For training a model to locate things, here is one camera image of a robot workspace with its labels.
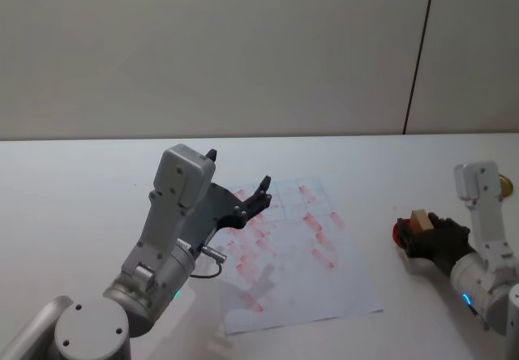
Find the wall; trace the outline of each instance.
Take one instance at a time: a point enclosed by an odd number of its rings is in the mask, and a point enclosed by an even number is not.
[[[408,133],[519,131],[519,0],[433,0]]]
[[[0,0],[0,139],[400,133],[427,0]]]

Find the black line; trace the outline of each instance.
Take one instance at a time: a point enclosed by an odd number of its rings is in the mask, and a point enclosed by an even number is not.
[[[425,40],[427,22],[429,21],[429,12],[431,11],[431,2],[432,2],[432,0],[429,0],[427,2],[427,10],[425,12],[425,19],[423,20],[422,38],[420,40],[420,47],[418,49],[418,57],[416,58],[416,66],[414,67],[413,84],[411,84],[411,93],[409,95],[409,103],[407,104],[407,112],[405,113],[404,131],[402,131],[403,135],[407,131],[407,121],[409,120],[409,112],[411,111],[411,102],[413,101],[413,95],[414,95],[414,86],[416,84],[416,78],[418,76],[418,67],[420,66],[420,58],[422,57],[423,41]]]

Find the white paper sheet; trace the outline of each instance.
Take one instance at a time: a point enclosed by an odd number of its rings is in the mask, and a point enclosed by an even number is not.
[[[233,192],[245,199],[257,186]],[[348,226],[318,178],[273,182],[271,207],[212,245],[228,255],[221,275],[227,333],[380,311]]]

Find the blue led light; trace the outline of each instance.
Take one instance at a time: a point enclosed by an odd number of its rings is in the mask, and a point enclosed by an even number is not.
[[[472,306],[472,301],[470,300],[470,296],[468,294],[462,294],[463,299],[465,299],[465,302],[468,306]]]

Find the white table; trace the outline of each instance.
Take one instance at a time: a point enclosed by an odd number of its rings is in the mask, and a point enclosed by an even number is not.
[[[148,192],[174,139],[0,143],[0,347],[51,298],[101,295],[148,213]],[[487,359],[504,339],[484,332],[434,268],[406,271],[392,225],[425,208],[470,225],[453,167],[493,159],[519,183],[519,135],[184,139],[218,150],[224,186],[317,175],[331,188],[375,281],[384,312],[225,336],[215,281],[189,280],[135,359]],[[519,200],[504,202],[519,252]]]

